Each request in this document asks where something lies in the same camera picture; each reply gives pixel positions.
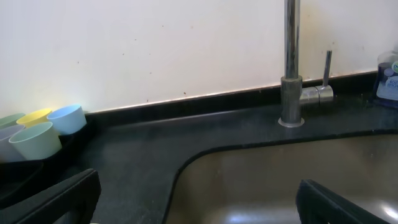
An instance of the black countertop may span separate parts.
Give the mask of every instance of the black countertop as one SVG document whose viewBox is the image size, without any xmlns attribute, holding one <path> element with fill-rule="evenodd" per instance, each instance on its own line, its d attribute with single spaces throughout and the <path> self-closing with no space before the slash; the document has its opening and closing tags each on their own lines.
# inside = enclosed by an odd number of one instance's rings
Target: black countertop
<svg viewBox="0 0 398 224">
<path fill-rule="evenodd" d="M 102 194 L 92 223 L 161 223 L 176 171 L 199 152 L 398 128 L 396 110 L 372 106 L 361 95 L 305 108 L 300 128 L 280 126 L 279 116 L 280 105 L 270 105 L 110 128 L 90 142 L 65 178 L 98 171 Z"/>
</svg>

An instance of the sink basin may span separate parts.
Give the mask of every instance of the sink basin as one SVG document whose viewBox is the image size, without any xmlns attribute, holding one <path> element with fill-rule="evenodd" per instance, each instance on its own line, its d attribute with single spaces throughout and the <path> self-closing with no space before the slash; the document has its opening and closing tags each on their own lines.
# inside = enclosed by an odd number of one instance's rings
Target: sink basin
<svg viewBox="0 0 398 224">
<path fill-rule="evenodd" d="M 199 157 L 180 173 L 164 222 L 300 223 L 295 195 L 302 179 L 398 223 L 398 136 L 393 134 Z"/>
</svg>

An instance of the plastic cup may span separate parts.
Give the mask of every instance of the plastic cup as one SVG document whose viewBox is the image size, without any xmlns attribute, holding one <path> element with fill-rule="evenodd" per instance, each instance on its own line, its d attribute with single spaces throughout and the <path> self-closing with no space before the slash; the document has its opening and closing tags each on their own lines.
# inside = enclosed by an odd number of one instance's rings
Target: plastic cup
<svg viewBox="0 0 398 224">
<path fill-rule="evenodd" d="M 60 108 L 47 116 L 61 135 L 73 134 L 87 124 L 83 109 L 79 104 Z"/>
<path fill-rule="evenodd" d="M 25 116 L 24 113 L 13 114 L 0 119 L 0 129 L 10 127 L 17 124 L 17 120 Z"/>
<path fill-rule="evenodd" d="M 47 115 L 52 112 L 51 109 L 41 109 L 30 114 L 27 114 L 17 120 L 17 124 L 23 124 L 26 128 L 30 128 L 33 125 L 47 122 Z"/>
<path fill-rule="evenodd" d="M 61 148 L 61 142 L 51 122 L 36 124 L 13 135 L 9 142 L 26 160 L 45 159 Z"/>
<path fill-rule="evenodd" d="M 9 143 L 9 138 L 22 131 L 24 125 L 17 124 L 0 129 L 0 162 L 24 161 L 25 158 Z"/>
</svg>

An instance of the green cup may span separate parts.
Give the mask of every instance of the green cup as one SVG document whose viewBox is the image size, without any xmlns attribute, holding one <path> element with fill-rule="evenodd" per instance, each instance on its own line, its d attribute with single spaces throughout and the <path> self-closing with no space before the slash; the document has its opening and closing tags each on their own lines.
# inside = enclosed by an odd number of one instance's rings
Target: green cup
<svg viewBox="0 0 398 224">
<path fill-rule="evenodd" d="M 51 122 L 36 124 L 9 139 L 26 160 L 46 159 L 61 148 L 61 141 Z"/>
<path fill-rule="evenodd" d="M 18 114 L 6 116 L 4 118 L 0 118 L 0 129 L 16 125 L 17 120 L 23 116 L 25 116 L 24 113 L 18 113 Z"/>
</svg>

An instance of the white wall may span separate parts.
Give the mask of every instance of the white wall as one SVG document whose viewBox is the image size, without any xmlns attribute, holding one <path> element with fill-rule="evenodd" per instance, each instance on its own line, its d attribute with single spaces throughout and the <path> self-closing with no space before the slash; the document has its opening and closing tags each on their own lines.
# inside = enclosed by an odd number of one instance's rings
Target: white wall
<svg viewBox="0 0 398 224">
<path fill-rule="evenodd" d="M 300 74 L 375 70 L 397 0 L 302 0 Z M 283 0 L 0 0 L 0 116 L 101 111 L 276 85 Z"/>
</svg>

